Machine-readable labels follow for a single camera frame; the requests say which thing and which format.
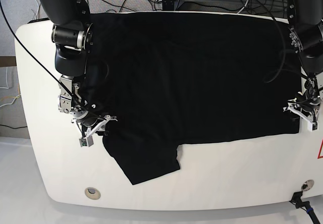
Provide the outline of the silver table grommet left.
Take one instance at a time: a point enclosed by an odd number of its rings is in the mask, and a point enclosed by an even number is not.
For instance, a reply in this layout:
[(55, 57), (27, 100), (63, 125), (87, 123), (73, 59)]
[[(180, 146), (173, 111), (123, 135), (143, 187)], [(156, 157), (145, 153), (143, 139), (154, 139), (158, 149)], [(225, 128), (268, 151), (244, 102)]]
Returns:
[(98, 200), (101, 197), (100, 192), (96, 188), (88, 187), (85, 189), (85, 195), (91, 200)]

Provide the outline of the black T-shirt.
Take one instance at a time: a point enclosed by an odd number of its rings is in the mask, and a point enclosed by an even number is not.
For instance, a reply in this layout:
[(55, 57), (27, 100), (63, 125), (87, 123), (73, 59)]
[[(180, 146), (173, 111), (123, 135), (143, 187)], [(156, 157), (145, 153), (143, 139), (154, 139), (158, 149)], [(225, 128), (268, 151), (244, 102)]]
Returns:
[(279, 72), (286, 23), (208, 13), (91, 15), (85, 98), (107, 125), (103, 145), (131, 184), (178, 171), (182, 144), (297, 134), (283, 110), (300, 68)]

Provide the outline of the silver table grommet right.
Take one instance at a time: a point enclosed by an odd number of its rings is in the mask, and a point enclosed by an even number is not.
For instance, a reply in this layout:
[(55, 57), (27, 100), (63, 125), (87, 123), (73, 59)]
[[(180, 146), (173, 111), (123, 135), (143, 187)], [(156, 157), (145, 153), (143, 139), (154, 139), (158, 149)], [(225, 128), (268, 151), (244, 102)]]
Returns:
[(314, 185), (314, 180), (307, 180), (306, 182), (304, 182), (302, 184), (301, 190), (303, 192), (308, 191), (308, 190), (310, 190), (313, 187), (313, 185)]

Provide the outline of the silver table grommet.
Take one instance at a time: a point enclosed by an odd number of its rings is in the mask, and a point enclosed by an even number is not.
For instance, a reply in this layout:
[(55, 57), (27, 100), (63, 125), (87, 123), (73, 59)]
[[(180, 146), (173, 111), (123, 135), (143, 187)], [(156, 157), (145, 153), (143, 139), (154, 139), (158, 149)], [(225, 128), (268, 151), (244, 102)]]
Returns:
[(306, 182), (304, 182), (302, 184), (301, 190), (303, 192), (308, 191), (308, 190), (310, 190), (313, 187), (313, 185), (314, 185), (314, 180), (307, 180)]
[(85, 189), (85, 195), (91, 200), (98, 200), (101, 197), (100, 192), (96, 188), (88, 187)]

